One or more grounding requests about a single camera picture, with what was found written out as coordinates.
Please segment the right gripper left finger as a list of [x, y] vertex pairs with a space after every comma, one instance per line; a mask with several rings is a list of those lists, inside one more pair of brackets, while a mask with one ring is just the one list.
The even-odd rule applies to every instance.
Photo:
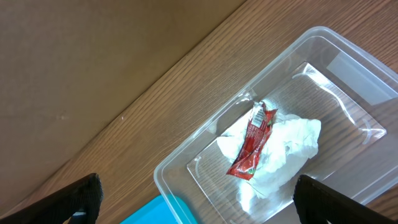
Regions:
[[95, 224], [103, 200], [99, 175], [91, 173], [32, 205], [1, 219], [1, 224]]

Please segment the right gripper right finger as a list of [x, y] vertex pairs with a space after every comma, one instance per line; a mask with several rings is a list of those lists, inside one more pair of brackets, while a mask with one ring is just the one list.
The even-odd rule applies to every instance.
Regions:
[[307, 175], [299, 176], [293, 200], [303, 224], [397, 224]]

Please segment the white napkin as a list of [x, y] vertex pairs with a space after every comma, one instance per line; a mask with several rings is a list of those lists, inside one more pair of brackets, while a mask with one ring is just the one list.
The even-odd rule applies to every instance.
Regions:
[[[230, 167], [243, 146], [251, 111], [216, 139], [221, 153], [230, 161]], [[317, 119], [282, 114], [277, 110], [271, 136], [262, 149], [254, 176], [250, 180], [241, 179], [239, 201], [245, 212], [250, 211], [254, 197], [268, 198], [318, 154], [321, 127]]]

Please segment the red snack wrapper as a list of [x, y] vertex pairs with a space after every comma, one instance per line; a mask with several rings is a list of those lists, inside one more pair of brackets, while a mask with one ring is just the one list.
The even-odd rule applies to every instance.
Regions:
[[257, 169], [262, 149], [271, 136], [277, 109], [268, 110], [266, 104], [255, 102], [248, 121], [243, 146], [226, 175], [250, 180]]

